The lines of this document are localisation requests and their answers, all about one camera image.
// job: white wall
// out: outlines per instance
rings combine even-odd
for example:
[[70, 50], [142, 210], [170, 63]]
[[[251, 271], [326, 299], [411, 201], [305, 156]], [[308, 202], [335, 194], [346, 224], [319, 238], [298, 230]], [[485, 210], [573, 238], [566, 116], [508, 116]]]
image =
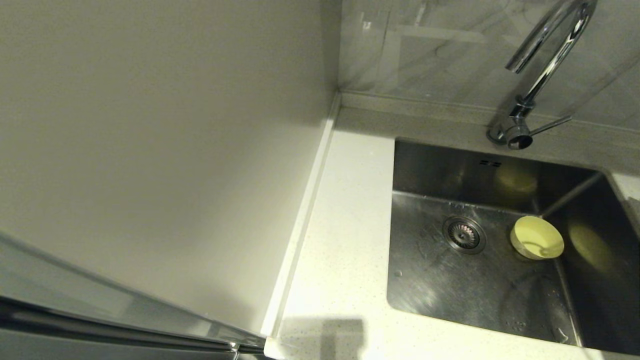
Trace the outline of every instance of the white wall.
[[336, 88], [339, 1], [2, 8], [2, 232], [259, 331]]

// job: faucet handle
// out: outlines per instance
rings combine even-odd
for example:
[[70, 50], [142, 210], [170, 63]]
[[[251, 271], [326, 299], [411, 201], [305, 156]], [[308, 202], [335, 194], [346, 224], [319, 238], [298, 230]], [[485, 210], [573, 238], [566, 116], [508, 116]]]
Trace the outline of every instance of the faucet handle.
[[536, 134], [540, 134], [543, 131], [546, 131], [546, 130], [551, 129], [552, 127], [556, 127], [558, 125], [564, 124], [565, 122], [568, 122], [570, 120], [573, 120], [573, 115], [568, 115], [568, 116], [565, 116], [563, 118], [557, 119], [556, 121], [552, 121], [552, 122], [548, 123], [547, 125], [542, 125], [539, 128], [537, 128], [535, 130], [532, 130], [529, 133], [529, 135], [530, 136], [534, 136]]

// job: white countertop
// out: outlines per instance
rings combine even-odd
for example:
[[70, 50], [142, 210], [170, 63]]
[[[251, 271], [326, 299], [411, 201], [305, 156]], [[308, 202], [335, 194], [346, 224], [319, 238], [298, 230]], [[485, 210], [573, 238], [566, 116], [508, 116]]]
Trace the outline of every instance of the white countertop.
[[[364, 135], [351, 126], [375, 116], [383, 115], [343, 109], [333, 132], [277, 336], [282, 356], [291, 360], [640, 359], [391, 308], [386, 292], [394, 136], [411, 131], [405, 127], [394, 130], [395, 135], [374, 131]], [[413, 133], [413, 137], [447, 145], [437, 129], [436, 124], [431, 131]], [[465, 142], [458, 147], [496, 152], [482, 141], [488, 143], [481, 139], [477, 145]], [[637, 153], [631, 154], [631, 165], [640, 161]], [[585, 162], [580, 159], [569, 156], [572, 163]], [[590, 165], [599, 167], [610, 161], [606, 156], [592, 154]], [[629, 165], [628, 161], [619, 163]], [[627, 172], [614, 178], [623, 196], [640, 193], [637, 174]]]

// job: speckled countertop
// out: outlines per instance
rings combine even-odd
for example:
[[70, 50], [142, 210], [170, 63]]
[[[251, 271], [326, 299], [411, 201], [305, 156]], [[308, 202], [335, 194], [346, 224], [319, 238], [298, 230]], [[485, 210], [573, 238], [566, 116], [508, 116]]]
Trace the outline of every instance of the speckled countertop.
[[[480, 124], [343, 108], [278, 333], [286, 359], [640, 359], [479, 329], [387, 304], [394, 138], [484, 152]], [[640, 197], [640, 150], [540, 136], [511, 156], [612, 170]]]

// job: refrigerator door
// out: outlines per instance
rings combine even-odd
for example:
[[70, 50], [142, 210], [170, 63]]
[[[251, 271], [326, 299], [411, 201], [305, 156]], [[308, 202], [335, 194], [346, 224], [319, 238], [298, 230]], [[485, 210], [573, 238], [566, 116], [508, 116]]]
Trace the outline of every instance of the refrigerator door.
[[265, 339], [256, 334], [88, 274], [2, 234], [0, 299], [105, 325], [218, 344], [233, 343], [247, 353], [260, 354], [264, 348]]

